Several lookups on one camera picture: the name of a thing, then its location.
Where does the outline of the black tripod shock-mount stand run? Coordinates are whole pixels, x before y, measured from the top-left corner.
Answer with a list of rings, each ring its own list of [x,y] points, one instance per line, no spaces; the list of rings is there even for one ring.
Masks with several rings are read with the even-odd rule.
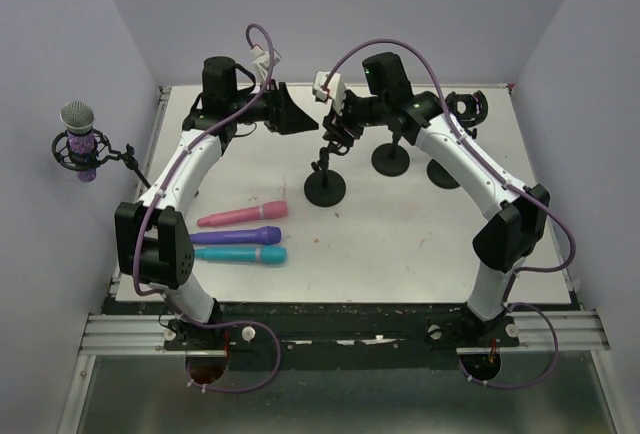
[[[127,169],[138,177],[144,187],[150,186],[149,181],[140,169],[138,160],[135,158],[135,149],[130,144],[126,145],[124,151],[119,151],[112,147],[110,140],[101,131],[94,129],[94,135],[96,147],[93,152],[92,161],[96,172],[107,162],[122,162]],[[74,172],[77,177],[78,168],[74,167],[70,162],[66,141],[65,131],[58,134],[52,141],[51,153],[58,165],[68,171]]]

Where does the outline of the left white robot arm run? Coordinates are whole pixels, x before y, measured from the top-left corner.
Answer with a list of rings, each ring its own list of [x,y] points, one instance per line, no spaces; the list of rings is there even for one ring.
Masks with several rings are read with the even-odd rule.
[[[291,98],[283,82],[272,79],[281,57],[253,48],[251,86],[237,83],[243,66],[226,56],[205,60],[202,91],[182,122],[178,146],[159,177],[139,199],[115,211],[121,273],[131,277],[139,296],[160,295],[191,321],[187,336],[201,349],[214,347],[222,334],[212,318],[216,309],[193,275],[194,247],[185,215],[206,174],[224,155],[240,123],[262,123],[280,135],[317,129],[318,124]]]

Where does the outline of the black round-base stand back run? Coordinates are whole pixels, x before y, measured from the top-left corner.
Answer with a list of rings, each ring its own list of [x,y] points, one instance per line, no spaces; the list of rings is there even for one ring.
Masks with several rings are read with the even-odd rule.
[[[401,132],[392,133],[392,141],[379,145],[371,155],[373,168],[386,177],[403,175],[410,167],[408,151],[399,145]]]

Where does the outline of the dark purple microphone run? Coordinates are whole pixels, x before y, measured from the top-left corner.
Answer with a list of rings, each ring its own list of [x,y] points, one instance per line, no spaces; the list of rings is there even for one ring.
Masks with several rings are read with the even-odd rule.
[[[282,239],[279,227],[265,226],[255,229],[207,231],[190,235],[191,242],[198,245],[275,245]]]

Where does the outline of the teal microphone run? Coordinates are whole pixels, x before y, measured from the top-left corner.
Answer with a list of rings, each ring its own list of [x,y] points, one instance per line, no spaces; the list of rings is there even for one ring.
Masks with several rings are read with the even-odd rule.
[[[206,247],[195,250],[197,259],[220,263],[281,265],[287,261],[287,250],[280,246]]]

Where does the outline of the silver purple glitter microphone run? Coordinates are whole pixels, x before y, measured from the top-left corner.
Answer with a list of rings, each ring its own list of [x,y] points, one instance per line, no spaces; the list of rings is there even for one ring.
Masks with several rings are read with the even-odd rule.
[[[78,179],[85,183],[94,181],[97,172],[92,161],[96,147],[93,110],[82,101],[70,101],[62,107],[60,119],[65,127],[70,162],[78,168]]]

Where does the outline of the pink microphone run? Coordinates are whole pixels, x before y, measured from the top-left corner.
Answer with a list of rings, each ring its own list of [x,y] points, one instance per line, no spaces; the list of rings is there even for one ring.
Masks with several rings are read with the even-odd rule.
[[[200,218],[197,221],[197,226],[201,228],[221,227],[262,220],[280,219],[287,215],[288,205],[286,201],[271,201],[243,209],[210,214]]]

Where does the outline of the black shock-mount round-base stand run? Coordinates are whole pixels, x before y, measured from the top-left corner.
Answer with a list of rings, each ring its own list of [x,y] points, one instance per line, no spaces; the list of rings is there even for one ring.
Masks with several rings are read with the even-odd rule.
[[[485,94],[481,90],[471,94],[451,92],[446,97],[446,104],[465,133],[475,139],[476,126],[483,123],[488,116],[488,101]],[[459,183],[434,159],[429,161],[426,174],[429,180],[441,189],[453,190],[459,187]]]

